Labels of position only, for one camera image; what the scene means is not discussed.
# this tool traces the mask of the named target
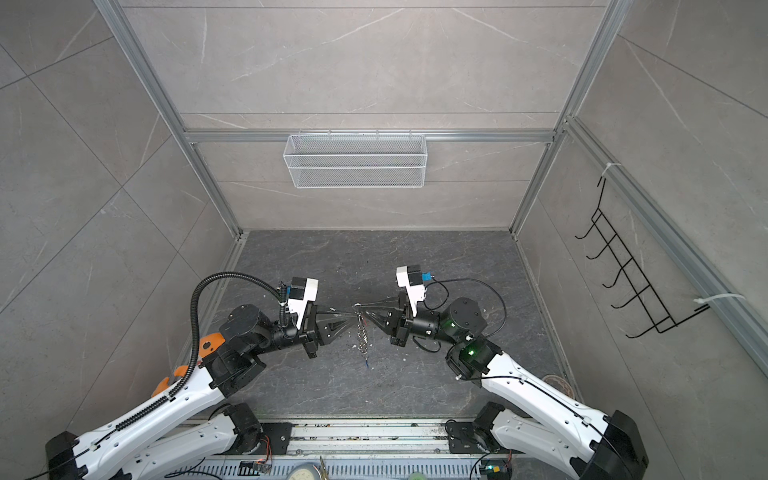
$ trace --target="black wire rack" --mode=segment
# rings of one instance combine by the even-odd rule
[[[627,338],[631,338],[631,339],[639,338],[639,337],[645,335],[646,333],[650,332],[653,329],[655,329],[659,333],[664,333],[664,332],[666,332],[666,331],[668,331],[670,329],[673,329],[674,327],[679,326],[679,325],[685,323],[686,321],[694,318],[699,313],[707,311],[710,308],[710,306],[709,305],[702,305],[702,306],[696,308],[692,314],[690,314],[689,316],[687,316],[686,318],[684,318],[682,320],[675,320],[672,317],[672,314],[667,309],[667,306],[664,305],[664,301],[661,299],[661,297],[659,297],[659,294],[656,292],[656,289],[654,289],[654,286],[650,283],[650,280],[645,275],[645,272],[643,271],[643,268],[637,262],[637,260],[635,260],[634,255],[627,248],[627,244],[624,243],[624,241],[621,239],[621,237],[619,236],[619,234],[616,231],[616,229],[614,229],[613,224],[611,224],[611,221],[605,216],[605,213],[601,209],[601,203],[603,201],[603,192],[605,192],[605,177],[601,177],[600,181],[598,181],[598,188],[600,188],[600,198],[598,199],[598,207],[594,209],[594,213],[590,217],[591,226],[589,227],[589,230],[587,230],[587,233],[585,233],[581,237],[576,235],[576,238],[578,238],[579,240],[583,240],[584,238],[587,237],[587,235],[590,234],[590,232],[592,230],[597,231],[600,234],[600,237],[602,238],[603,242],[605,243],[605,246],[603,247],[602,250],[600,250],[600,252],[597,255],[595,255],[594,257],[590,257],[589,255],[587,255],[587,258],[589,260],[596,260],[597,258],[600,257],[600,255],[602,255],[607,250],[607,251],[611,252],[611,255],[613,256],[614,260],[616,260],[616,264],[619,266],[619,271],[616,273],[616,278],[614,278],[613,283],[611,283],[610,285],[606,285],[605,283],[603,283],[603,286],[605,288],[613,288],[614,286],[616,286],[616,283],[618,282],[618,280],[621,277],[622,273],[624,274],[624,277],[627,279],[627,282],[629,282],[629,285],[632,288],[632,291],[634,292],[634,295],[629,300],[624,302],[622,305],[611,305],[611,307],[613,307],[616,310],[618,310],[618,309],[626,307],[633,300],[637,299],[640,302],[640,304],[643,306],[643,310],[645,311],[645,313],[648,315],[648,319],[650,320],[650,323],[651,323],[650,327],[648,327],[647,329],[645,329],[642,332],[638,333],[637,335],[628,335],[627,334]],[[605,220],[605,224],[607,225],[607,228],[603,227],[603,229],[601,229],[600,226],[598,226],[598,221],[600,219]],[[616,251],[614,250],[614,247],[611,246],[611,244],[616,245],[617,243],[619,243],[624,248],[624,250],[627,251],[627,255],[629,256],[629,260],[627,260],[625,262],[622,262],[621,260],[619,260],[619,256],[616,254]],[[633,266],[634,268],[636,268],[637,271],[639,271],[641,276],[642,276],[642,283],[644,283],[645,285],[642,288],[640,288],[639,290],[637,288],[639,286],[641,286],[641,285],[635,285],[635,282],[632,281],[632,279],[630,278],[629,274],[627,273],[627,268],[630,267],[630,266]],[[648,308],[648,300],[649,299],[644,299],[642,297],[642,294],[645,293],[645,292],[648,292],[648,294],[647,294],[648,296],[652,295],[650,298],[651,299],[655,298],[658,301],[658,304],[661,305],[661,309],[663,310],[661,316],[663,318],[661,318],[659,320],[655,320],[654,319],[654,315],[651,314],[651,312],[650,312],[650,310]]]

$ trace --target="white wire basket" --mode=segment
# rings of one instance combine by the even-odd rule
[[[427,142],[419,134],[296,134],[283,158],[296,188],[423,187]]]

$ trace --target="dark gray floor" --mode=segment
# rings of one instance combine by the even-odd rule
[[[506,232],[457,231],[254,231],[237,270],[277,285],[292,276],[319,279],[317,303],[346,308],[396,294],[395,268],[420,263],[438,279],[471,276],[490,283],[508,306],[505,328],[492,339],[535,375],[562,375],[541,314],[512,238]],[[492,331],[502,309],[498,299],[474,283],[450,283],[452,298],[468,296],[485,311]],[[431,304],[442,289],[428,292]],[[270,318],[277,308],[258,287],[233,280],[217,319],[236,306],[254,303]],[[257,416],[406,415],[474,416],[490,400],[469,382],[457,382],[445,351],[429,354],[409,342],[389,344],[384,333],[368,328],[367,369],[356,330],[343,334],[308,359],[300,347],[263,356],[268,365],[233,402],[247,402]]]

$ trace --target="white zip tie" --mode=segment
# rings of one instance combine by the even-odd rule
[[[718,293],[717,295],[708,296],[707,298],[694,298],[694,302],[699,303],[700,305],[704,305],[710,300],[726,297],[741,298],[742,300],[746,300],[744,295],[739,295],[738,293]]]
[[[620,165],[621,166],[621,164],[612,164],[611,162],[608,162],[608,163],[605,164],[605,170],[603,170],[603,173],[600,174],[600,176],[601,177],[605,177],[605,172],[607,172],[608,169],[613,167],[614,165]]]

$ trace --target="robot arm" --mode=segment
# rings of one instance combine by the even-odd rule
[[[396,306],[360,306],[363,318],[404,346],[409,336],[451,347],[445,361],[457,380],[471,381],[514,403],[537,422],[488,404],[475,421],[475,436],[487,451],[499,447],[528,453],[572,478],[642,478],[647,456],[637,426],[624,413],[612,416],[577,402],[532,375],[485,337],[487,326],[477,302],[459,298],[443,312],[414,310],[425,296],[418,265],[397,270],[406,288]]]
[[[206,278],[195,290],[193,325],[196,296],[211,278],[222,275]],[[179,367],[174,375],[180,379],[170,385],[164,379],[152,398],[125,415],[80,436],[63,432],[50,440],[45,446],[49,479],[161,478],[191,458],[252,452],[262,429],[245,404],[228,407],[200,428],[157,439],[253,381],[266,368],[258,355],[302,345],[308,357],[314,358],[319,346],[328,345],[357,324],[355,313],[317,306],[316,291],[317,280],[292,280],[285,297],[278,299],[285,306],[280,315],[281,319],[286,316],[284,325],[270,320],[254,305],[237,307],[218,333],[200,339],[199,349],[193,352],[198,360],[189,376],[189,366]]]
[[[193,331],[200,291],[222,275],[206,278],[195,290]],[[79,437],[64,432],[49,441],[49,479],[160,478],[193,458],[253,452],[262,429],[245,404],[227,407],[197,428],[157,439],[253,381],[266,368],[258,355],[302,345],[308,357],[314,358],[320,346],[331,343],[361,318],[376,324],[396,346],[404,346],[411,335],[449,344],[445,360],[457,380],[473,382],[501,396],[538,421],[489,403],[473,423],[475,441],[487,452],[525,452],[584,480],[643,477],[647,456],[632,419],[619,411],[608,417],[584,406],[523,369],[483,335],[487,323],[474,300],[459,298],[441,313],[418,310],[417,304],[425,296],[423,282],[428,279],[418,265],[400,267],[397,280],[406,291],[392,305],[356,304],[354,312],[317,306],[317,281],[300,278],[279,292],[270,291],[281,305],[277,321],[254,305],[237,307],[218,333],[200,339],[199,349],[193,351],[194,361],[190,361],[191,373],[189,366],[180,367],[175,372],[178,381],[169,385],[165,379],[156,396],[107,425]]]

